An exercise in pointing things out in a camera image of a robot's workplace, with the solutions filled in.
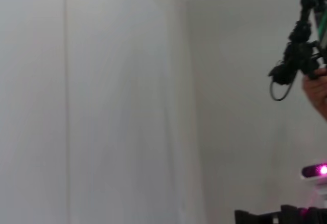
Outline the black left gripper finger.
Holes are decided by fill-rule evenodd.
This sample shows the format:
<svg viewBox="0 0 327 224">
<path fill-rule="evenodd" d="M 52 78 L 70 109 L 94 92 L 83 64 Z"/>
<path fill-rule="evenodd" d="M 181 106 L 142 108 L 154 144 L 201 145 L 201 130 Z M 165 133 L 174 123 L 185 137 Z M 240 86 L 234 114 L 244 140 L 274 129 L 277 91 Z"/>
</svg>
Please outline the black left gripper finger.
<svg viewBox="0 0 327 224">
<path fill-rule="evenodd" d="M 275 212 L 255 215 L 242 210 L 235 210 L 235 224 L 263 224 L 273 223 Z"/>
<path fill-rule="evenodd" d="M 298 208 L 282 205 L 281 222 L 287 224 L 323 224 L 326 223 L 326 208 Z"/>
</svg>

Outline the bare person hand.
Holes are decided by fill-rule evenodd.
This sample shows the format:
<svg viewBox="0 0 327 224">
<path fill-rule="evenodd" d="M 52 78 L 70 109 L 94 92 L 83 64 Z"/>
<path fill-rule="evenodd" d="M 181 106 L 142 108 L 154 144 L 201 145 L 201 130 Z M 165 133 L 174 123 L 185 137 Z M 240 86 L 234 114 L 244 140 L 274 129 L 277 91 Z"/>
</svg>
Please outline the bare person hand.
<svg viewBox="0 0 327 224">
<path fill-rule="evenodd" d="M 326 68 L 317 69 L 317 79 L 302 78 L 302 89 L 315 110 L 326 120 Z"/>
</svg>

